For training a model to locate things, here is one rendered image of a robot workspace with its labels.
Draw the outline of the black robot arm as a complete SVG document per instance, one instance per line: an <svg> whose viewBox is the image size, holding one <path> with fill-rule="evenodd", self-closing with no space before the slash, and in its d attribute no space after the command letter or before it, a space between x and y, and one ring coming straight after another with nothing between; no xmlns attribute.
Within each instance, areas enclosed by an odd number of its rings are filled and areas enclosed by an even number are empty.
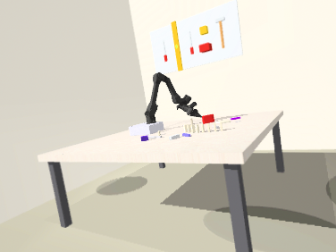
<svg viewBox="0 0 336 252"><path fill-rule="evenodd" d="M156 104L156 99L157 99L157 94L158 94L158 89L159 89L159 85L160 83L165 82L167 88L169 89L171 95L172 95L172 102L174 104L178 104L176 105L177 110L180 108L181 110L184 109L185 105L187 105L190 101L191 101L191 97L188 95L185 95L184 98L181 98L172 82L171 79L166 77L165 75L163 75L161 72L158 72L156 74L153 75L153 90L152 90L152 95L151 95L151 99L150 102L147 106L147 110L145 111L144 115L146 116L147 119L147 123L146 124L150 124L150 123L155 123L155 112L157 110L158 105Z"/></svg>

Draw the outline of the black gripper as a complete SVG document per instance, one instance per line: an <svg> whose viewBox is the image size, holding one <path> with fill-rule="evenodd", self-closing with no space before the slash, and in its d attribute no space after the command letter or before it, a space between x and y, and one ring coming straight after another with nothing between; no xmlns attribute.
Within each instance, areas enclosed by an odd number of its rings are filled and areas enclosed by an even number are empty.
<svg viewBox="0 0 336 252"><path fill-rule="evenodd" d="M200 117L200 118L202 118L202 115L200 115L200 114L198 113L198 110L197 110L197 109L194 109L194 108L188 108L188 105L185 105L183 111L186 112L187 115L189 115L189 116L194 116L194 117Z"/></svg>

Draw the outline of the red rectangular block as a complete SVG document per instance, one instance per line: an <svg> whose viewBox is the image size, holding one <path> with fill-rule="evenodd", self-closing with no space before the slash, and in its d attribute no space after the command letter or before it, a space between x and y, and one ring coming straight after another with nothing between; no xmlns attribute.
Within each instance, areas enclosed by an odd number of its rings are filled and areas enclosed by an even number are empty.
<svg viewBox="0 0 336 252"><path fill-rule="evenodd" d="M209 122L214 122L214 115L209 114L209 115L204 115L202 116L203 124L209 123Z"/></svg>

